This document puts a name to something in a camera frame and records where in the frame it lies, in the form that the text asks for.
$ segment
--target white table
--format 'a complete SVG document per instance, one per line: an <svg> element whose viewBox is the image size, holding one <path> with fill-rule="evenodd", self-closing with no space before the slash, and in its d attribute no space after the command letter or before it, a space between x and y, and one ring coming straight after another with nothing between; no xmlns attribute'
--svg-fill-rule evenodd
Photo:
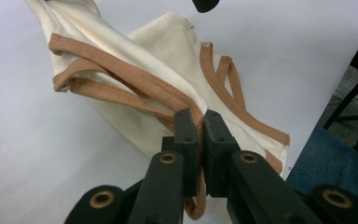
<svg viewBox="0 0 358 224"><path fill-rule="evenodd" d="M222 0L199 14L186 1L96 1L128 34L168 11L195 23L201 41L228 54L249 111L291 134L285 175L358 49L358 1ZM146 158L88 101L52 90L46 41L22 1L0 0L0 223L63 223L87 190L128 188ZM221 223L208 201L194 223ZM185 215L185 223L193 223Z"/></svg>

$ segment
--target person's leg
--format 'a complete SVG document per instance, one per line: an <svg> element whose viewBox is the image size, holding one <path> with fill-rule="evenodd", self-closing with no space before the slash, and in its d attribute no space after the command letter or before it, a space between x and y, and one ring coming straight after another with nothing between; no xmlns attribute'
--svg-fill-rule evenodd
<svg viewBox="0 0 358 224"><path fill-rule="evenodd" d="M316 127L286 183L306 195L318 185L336 185L358 197L358 152Z"/></svg>

